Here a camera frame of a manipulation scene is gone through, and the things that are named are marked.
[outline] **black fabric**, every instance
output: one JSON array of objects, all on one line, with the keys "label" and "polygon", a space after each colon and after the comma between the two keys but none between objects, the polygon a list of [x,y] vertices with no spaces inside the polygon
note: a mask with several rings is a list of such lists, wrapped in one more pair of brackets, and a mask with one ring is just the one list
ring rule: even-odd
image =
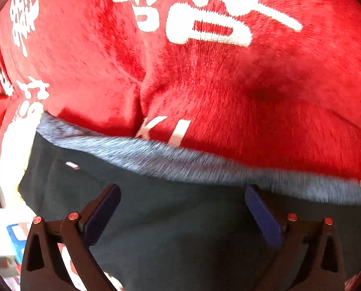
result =
[{"label": "black fabric", "polygon": [[[37,215],[54,220],[80,211],[109,182],[120,186],[121,203],[91,252],[126,291],[252,290],[273,260],[276,251],[265,243],[241,187],[140,176],[37,133],[19,192]],[[361,207],[273,196],[299,217],[333,217],[341,225],[346,277],[359,272]]]}]

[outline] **metal screw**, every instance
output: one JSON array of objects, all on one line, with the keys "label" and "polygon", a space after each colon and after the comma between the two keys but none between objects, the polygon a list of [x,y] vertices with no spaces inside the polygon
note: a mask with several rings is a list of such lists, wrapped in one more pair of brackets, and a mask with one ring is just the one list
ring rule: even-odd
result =
[{"label": "metal screw", "polygon": [[325,221],[325,223],[326,223],[327,225],[332,225],[332,224],[334,223],[334,221],[332,220],[332,218],[329,218],[329,217],[326,217],[326,218],[324,219],[324,221]]},{"label": "metal screw", "polygon": [[77,212],[72,212],[71,214],[69,214],[69,220],[70,221],[74,221],[78,219],[79,214]]},{"label": "metal screw", "polygon": [[298,220],[298,216],[295,213],[289,213],[287,215],[287,218],[288,218],[288,220],[290,220],[292,222],[295,222]]},{"label": "metal screw", "polygon": [[42,221],[42,218],[41,218],[41,217],[34,217],[33,220],[32,220],[32,222],[33,222],[34,224],[38,224],[38,223],[40,223],[41,221]]}]

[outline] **gray fabric trim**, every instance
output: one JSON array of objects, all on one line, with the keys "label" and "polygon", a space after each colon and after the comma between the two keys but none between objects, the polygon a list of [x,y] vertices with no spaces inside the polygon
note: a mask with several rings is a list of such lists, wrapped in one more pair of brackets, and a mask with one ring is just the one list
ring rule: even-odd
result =
[{"label": "gray fabric trim", "polygon": [[43,113],[37,128],[56,146],[92,154],[129,171],[166,180],[239,186],[258,184],[272,192],[317,202],[361,205],[357,182],[312,173],[249,169],[213,154],[162,142],[109,137]]}]

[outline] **gray waistband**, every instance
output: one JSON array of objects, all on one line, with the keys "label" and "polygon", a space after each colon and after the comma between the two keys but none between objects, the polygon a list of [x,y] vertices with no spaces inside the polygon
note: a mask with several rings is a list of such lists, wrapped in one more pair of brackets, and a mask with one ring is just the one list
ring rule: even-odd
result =
[{"label": "gray waistband", "polygon": [[198,184],[258,184],[272,192],[334,204],[361,205],[357,182],[312,173],[250,169],[213,154],[174,148],[162,142],[109,137],[43,113],[37,128],[56,146],[92,154],[126,170]]}]

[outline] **red blanket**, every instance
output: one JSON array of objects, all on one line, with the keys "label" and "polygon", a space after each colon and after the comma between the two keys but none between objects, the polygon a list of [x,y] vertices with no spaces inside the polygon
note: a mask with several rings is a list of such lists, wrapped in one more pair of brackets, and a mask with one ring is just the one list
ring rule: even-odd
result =
[{"label": "red blanket", "polygon": [[0,49],[20,117],[361,180],[356,0],[10,0]]}]

